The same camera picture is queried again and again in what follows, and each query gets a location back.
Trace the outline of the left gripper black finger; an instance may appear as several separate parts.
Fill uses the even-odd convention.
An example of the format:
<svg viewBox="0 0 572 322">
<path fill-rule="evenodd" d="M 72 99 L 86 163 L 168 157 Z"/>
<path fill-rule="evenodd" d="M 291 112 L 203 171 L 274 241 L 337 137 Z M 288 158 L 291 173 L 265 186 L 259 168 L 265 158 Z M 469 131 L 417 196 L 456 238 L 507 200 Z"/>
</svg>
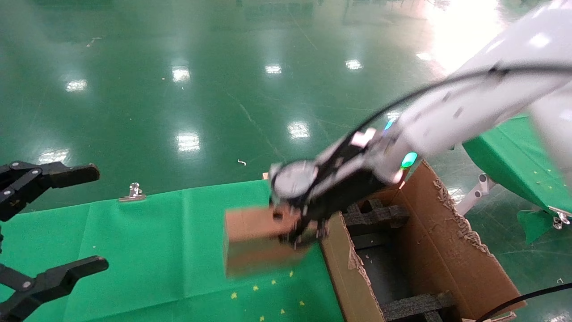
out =
<svg viewBox="0 0 572 322">
<path fill-rule="evenodd" d="M 0 167 L 0 219 L 7 222 L 50 188 L 82 185 L 100 179 L 93 163 L 67 167 L 62 162 L 34 165 L 12 161 Z"/>
<path fill-rule="evenodd" d="M 3 322 L 23 322 L 43 304 L 69 296 L 84 277 L 106 271 L 109 262 L 98 255 L 57 266 L 30 277 L 1 265 L 0 283 L 14 293 L 0 304 Z"/>
</svg>

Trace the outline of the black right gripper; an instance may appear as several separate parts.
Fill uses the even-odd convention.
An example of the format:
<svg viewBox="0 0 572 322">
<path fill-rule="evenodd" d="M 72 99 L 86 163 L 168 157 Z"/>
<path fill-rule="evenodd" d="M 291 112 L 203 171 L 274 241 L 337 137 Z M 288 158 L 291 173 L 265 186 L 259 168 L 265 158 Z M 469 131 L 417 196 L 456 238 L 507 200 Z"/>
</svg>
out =
<svg viewBox="0 0 572 322">
<path fill-rule="evenodd" d="M 289 204 L 272 204 L 270 216 L 276 223 L 294 223 L 294 228 L 280 234 L 279 241 L 291 247 L 306 247 L 329 234 L 329 218 L 353 203 L 400 181 L 400 170 L 383 174 L 382 164 L 372 156 L 357 154 L 339 166 L 328 169 L 319 181 L 317 171 L 325 165 L 301 160 L 299 167 L 308 188 L 300 195 L 299 208 Z"/>
</svg>

